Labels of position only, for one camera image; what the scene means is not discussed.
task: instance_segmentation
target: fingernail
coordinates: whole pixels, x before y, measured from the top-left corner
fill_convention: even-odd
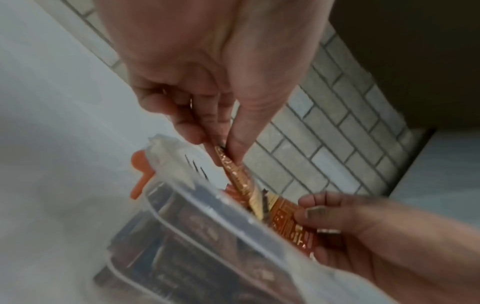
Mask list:
[[[312,218],[315,214],[324,213],[325,206],[315,206],[305,209],[305,218]]]

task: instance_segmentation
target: skin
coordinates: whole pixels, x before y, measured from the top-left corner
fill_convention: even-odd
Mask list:
[[[342,231],[322,234],[320,263],[400,303],[480,302],[480,231],[384,198],[324,192],[298,203],[306,208],[295,214],[299,224]]]
[[[140,105],[239,163],[286,103],[334,0],[95,0]],[[240,103],[233,125],[234,100]]]

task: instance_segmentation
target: transparent storage bin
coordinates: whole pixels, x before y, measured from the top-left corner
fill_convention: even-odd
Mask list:
[[[366,281],[307,258],[243,210],[199,171],[205,154],[162,136],[151,139],[145,154],[156,174],[138,199],[141,211],[111,239],[107,267],[94,280],[99,290],[111,291],[110,299],[391,302]]]

